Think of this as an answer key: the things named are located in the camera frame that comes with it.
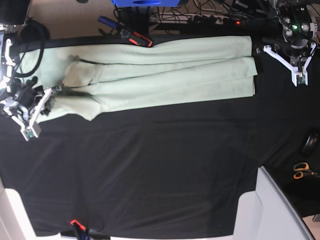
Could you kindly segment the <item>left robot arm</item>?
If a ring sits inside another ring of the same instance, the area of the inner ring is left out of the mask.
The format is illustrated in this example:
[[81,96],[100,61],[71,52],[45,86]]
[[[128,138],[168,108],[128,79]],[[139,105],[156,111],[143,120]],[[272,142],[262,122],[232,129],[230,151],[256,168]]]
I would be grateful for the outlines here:
[[320,18],[308,10],[318,0],[257,0],[265,19],[276,31],[261,37],[256,53],[268,53],[298,69],[307,67],[318,43]]

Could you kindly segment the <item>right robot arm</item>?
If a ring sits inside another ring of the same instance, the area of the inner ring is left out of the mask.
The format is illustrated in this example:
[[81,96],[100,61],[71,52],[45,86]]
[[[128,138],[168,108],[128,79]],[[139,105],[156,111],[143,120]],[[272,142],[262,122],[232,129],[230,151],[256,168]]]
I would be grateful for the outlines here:
[[[62,89],[59,85],[49,88],[38,85],[35,72],[42,62],[49,33],[41,23],[28,16],[31,4],[30,0],[0,2],[0,106],[4,115],[23,124],[38,115],[48,115],[51,95]],[[40,41],[35,66],[26,73],[18,71],[29,47],[18,33],[20,27]]]

